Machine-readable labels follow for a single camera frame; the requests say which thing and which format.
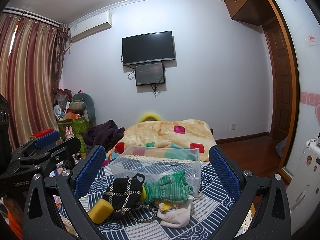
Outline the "floral patterned cloth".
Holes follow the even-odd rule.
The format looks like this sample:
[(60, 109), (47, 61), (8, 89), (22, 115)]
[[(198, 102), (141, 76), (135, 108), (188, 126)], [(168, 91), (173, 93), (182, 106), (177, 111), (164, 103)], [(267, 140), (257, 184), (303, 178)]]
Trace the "floral patterned cloth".
[(160, 199), (154, 201), (154, 205), (158, 207), (161, 212), (177, 210), (179, 207), (179, 203), (167, 202)]

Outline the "blue white patterned tablecloth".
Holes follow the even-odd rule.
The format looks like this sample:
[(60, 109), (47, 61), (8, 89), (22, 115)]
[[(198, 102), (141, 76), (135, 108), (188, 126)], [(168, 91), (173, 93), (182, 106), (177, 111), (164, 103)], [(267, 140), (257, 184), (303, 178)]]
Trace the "blue white patterned tablecloth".
[(235, 199), (227, 196), (210, 163), (201, 168), (199, 194), (189, 206), (157, 200), (120, 220), (108, 218), (98, 229), (106, 239), (208, 239)]

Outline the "wooden overhead cabinet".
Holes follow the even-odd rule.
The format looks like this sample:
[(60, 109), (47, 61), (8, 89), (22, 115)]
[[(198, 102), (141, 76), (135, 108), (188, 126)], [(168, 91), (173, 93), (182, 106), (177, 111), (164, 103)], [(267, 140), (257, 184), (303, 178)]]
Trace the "wooden overhead cabinet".
[(268, 0), (225, 0), (232, 20), (260, 26), (274, 18)]

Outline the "red box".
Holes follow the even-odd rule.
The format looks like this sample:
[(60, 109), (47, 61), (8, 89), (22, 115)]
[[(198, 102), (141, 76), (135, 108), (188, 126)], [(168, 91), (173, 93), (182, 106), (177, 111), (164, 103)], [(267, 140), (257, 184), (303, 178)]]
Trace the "red box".
[(38, 138), (44, 137), (45, 135), (48, 135), (54, 131), (55, 131), (54, 129), (44, 129), (44, 130), (41, 130), (39, 132), (32, 134), (29, 138), (30, 139), (38, 139)]

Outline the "small wall monitor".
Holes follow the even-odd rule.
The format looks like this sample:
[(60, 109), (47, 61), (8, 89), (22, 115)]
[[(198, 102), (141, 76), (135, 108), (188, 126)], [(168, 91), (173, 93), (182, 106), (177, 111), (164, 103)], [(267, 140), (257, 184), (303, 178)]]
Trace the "small wall monitor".
[(136, 86), (157, 85), (165, 83), (163, 62), (135, 65)]

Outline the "yellow sponge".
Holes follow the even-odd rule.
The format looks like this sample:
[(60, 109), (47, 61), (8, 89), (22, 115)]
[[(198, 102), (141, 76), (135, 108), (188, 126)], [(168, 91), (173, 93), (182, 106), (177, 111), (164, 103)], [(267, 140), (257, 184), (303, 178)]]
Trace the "yellow sponge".
[(113, 211), (113, 206), (108, 201), (101, 198), (93, 205), (87, 214), (94, 224), (101, 224)]

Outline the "orange fleece blanket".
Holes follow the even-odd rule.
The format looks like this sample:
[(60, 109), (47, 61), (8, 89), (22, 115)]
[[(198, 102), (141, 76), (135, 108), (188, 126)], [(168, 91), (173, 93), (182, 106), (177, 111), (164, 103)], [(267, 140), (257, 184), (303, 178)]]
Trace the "orange fleece blanket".
[(200, 161), (208, 161), (209, 149), (216, 145), (209, 125), (204, 121), (145, 121), (127, 128), (124, 137), (107, 152), (107, 158), (116, 158), (129, 146), (146, 146), (198, 149)]

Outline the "pink rabbit toy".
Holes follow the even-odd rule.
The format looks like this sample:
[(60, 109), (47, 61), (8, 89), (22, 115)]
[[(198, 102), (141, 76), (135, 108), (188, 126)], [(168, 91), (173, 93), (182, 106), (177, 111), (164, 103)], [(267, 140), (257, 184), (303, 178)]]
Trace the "pink rabbit toy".
[(67, 126), (65, 128), (65, 130), (66, 130), (66, 132), (65, 132), (65, 139), (66, 140), (74, 137), (72, 126), (69, 126), (69, 127)]

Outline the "green cardboard box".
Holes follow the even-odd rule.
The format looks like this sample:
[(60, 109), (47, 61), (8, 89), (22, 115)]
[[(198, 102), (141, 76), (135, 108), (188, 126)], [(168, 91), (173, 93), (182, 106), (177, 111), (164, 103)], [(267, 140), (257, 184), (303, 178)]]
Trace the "green cardboard box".
[(89, 123), (83, 116), (74, 120), (58, 121), (57, 124), (62, 140), (66, 139), (66, 127), (72, 127), (74, 135), (84, 134), (89, 128)]

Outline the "wall power outlet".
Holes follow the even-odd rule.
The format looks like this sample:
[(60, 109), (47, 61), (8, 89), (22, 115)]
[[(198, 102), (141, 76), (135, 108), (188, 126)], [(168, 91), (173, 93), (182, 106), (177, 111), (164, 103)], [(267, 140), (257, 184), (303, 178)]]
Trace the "wall power outlet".
[(235, 130), (235, 128), (236, 128), (236, 124), (231, 124), (231, 126), (230, 126), (230, 130), (231, 130), (231, 131), (234, 131), (234, 130)]

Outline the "clear plastic storage box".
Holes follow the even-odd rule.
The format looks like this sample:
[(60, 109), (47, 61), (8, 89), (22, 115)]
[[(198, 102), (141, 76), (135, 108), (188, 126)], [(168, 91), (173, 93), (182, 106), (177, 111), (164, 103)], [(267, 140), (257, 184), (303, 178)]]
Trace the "clear plastic storage box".
[(185, 170), (185, 178), (197, 197), (201, 181), (199, 149), (130, 146), (109, 163), (114, 178), (145, 176), (145, 182)]

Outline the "large wall television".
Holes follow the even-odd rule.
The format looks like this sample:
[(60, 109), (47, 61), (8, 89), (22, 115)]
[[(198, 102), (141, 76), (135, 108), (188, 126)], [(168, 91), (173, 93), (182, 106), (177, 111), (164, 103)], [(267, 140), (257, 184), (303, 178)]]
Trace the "large wall television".
[(175, 48), (172, 31), (122, 38), (122, 63), (124, 65), (174, 59)]

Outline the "dark purple blanket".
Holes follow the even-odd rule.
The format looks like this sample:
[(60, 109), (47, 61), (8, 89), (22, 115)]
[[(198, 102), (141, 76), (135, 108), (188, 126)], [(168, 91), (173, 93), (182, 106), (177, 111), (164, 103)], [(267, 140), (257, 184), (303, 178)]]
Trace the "dark purple blanket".
[(89, 128), (83, 139), (86, 146), (93, 148), (100, 145), (108, 152), (124, 137), (124, 131), (124, 127), (118, 127), (113, 120), (108, 120), (104, 124)]

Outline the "green knitted cloth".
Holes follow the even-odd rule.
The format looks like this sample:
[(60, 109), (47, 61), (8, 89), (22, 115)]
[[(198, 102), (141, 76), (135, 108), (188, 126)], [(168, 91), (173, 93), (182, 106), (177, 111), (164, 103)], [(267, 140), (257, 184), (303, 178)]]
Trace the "green knitted cloth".
[(145, 202), (150, 204), (156, 200), (172, 203), (187, 203), (188, 197), (194, 194), (192, 186), (185, 178), (185, 170), (163, 176), (158, 181), (144, 184)]

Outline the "white suitcase with stickers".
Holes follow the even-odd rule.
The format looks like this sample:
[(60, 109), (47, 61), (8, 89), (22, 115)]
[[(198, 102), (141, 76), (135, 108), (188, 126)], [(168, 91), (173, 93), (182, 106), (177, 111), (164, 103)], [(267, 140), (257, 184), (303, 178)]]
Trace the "white suitcase with stickers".
[(319, 139), (305, 144), (300, 163), (286, 192), (291, 215), (291, 233), (302, 228), (319, 204)]

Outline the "yellow plush item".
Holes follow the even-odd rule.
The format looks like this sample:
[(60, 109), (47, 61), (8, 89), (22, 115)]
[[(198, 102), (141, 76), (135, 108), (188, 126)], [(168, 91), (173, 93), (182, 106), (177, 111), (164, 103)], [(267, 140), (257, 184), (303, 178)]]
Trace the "yellow plush item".
[(162, 119), (157, 114), (146, 113), (140, 118), (139, 123), (145, 121), (162, 121)]

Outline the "striped red gold curtain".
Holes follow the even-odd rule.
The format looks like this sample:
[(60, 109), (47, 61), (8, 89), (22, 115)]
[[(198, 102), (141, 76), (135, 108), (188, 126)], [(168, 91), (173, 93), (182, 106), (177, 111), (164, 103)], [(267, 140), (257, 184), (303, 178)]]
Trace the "striped red gold curtain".
[(9, 139), (18, 148), (44, 129), (57, 130), (54, 92), (61, 80), (67, 26), (1, 14), (1, 95), (9, 102)]

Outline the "white air conditioner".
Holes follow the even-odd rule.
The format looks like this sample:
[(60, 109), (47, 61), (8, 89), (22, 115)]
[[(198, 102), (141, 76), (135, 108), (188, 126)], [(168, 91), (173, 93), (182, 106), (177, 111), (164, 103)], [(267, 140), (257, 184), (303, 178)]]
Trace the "white air conditioner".
[(112, 14), (109, 11), (101, 12), (82, 20), (70, 27), (70, 41), (78, 42), (91, 35), (112, 28)]

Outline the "grey green plush toy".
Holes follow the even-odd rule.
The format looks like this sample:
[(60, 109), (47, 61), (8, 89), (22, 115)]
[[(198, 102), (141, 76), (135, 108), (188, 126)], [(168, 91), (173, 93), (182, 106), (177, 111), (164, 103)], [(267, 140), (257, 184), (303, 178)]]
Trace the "grey green plush toy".
[(90, 95), (86, 93), (74, 94), (69, 107), (74, 113), (82, 114), (89, 124), (89, 127), (95, 124), (95, 107)]

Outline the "white drawstring pouch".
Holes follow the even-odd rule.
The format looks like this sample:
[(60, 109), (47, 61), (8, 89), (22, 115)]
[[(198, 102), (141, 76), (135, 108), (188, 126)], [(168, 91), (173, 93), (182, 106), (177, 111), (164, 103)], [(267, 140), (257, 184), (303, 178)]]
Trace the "white drawstring pouch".
[(177, 210), (160, 211), (157, 212), (157, 217), (161, 220), (160, 225), (167, 228), (182, 228), (190, 221), (191, 207), (193, 203), (193, 196), (188, 196), (187, 203), (181, 203)]

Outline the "wooden door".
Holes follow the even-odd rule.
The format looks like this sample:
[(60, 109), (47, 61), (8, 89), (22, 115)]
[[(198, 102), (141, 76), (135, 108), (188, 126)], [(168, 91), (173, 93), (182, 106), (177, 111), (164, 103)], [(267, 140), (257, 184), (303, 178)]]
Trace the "wooden door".
[(286, 139), (291, 147), (296, 125), (297, 88), (295, 54), (286, 28), (276, 18), (263, 24), (271, 59), (273, 81), (273, 112), (271, 137), (277, 142)]

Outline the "black chain purse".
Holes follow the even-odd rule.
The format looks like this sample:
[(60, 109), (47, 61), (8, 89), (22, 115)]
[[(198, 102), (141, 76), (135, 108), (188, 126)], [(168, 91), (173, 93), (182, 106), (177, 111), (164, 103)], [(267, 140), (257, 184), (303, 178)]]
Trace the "black chain purse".
[(103, 195), (103, 199), (113, 207), (112, 218), (123, 218), (137, 207), (138, 203), (145, 201), (144, 180), (145, 176), (138, 173), (134, 177), (117, 178), (112, 182)]

